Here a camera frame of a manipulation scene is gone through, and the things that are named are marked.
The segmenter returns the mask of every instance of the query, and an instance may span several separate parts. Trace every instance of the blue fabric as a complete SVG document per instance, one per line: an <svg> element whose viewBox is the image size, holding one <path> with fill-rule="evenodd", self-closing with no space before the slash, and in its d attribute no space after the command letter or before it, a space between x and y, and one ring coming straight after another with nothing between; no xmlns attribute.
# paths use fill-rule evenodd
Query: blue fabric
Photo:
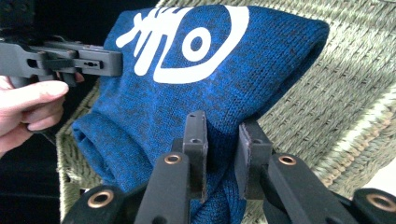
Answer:
<svg viewBox="0 0 396 224"><path fill-rule="evenodd" d="M263 7L126 11L105 43L123 53L123 75L100 78L92 112L73 124L78 147L105 184L128 191L183 136L187 114L204 110L208 201L191 203L191 221L239 223L238 124L274 105L318 57L328 32L323 21Z"/></svg>

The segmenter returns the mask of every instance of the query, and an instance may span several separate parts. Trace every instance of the woven mat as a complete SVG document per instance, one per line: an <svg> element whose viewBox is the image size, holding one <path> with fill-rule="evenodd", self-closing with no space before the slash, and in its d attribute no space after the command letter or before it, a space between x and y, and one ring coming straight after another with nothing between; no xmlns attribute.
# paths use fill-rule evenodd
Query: woven mat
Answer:
<svg viewBox="0 0 396 224"><path fill-rule="evenodd" d="M276 151L299 156L329 189L346 197L396 157L396 4L162 0L158 7L208 4L270 7L331 26L328 44L316 63L259 119ZM80 189L100 184L70 130L97 96L95 87L57 135L62 217ZM261 203L249 201L244 223L264 220Z"/></svg>

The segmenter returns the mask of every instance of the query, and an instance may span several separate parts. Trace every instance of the beige woven surface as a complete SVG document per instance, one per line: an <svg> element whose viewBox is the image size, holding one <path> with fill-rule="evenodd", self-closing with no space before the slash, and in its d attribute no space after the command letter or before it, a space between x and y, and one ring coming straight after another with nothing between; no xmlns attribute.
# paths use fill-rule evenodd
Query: beige woven surface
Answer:
<svg viewBox="0 0 396 224"><path fill-rule="evenodd" d="M271 7L331 26L305 76L260 120L276 150L299 156L330 189L350 196L396 156L396 4L382 1L161 1L159 7L225 4ZM91 108L97 89L73 119ZM67 123L58 133L62 216L79 188L100 183ZM246 223L263 222L248 202Z"/></svg>

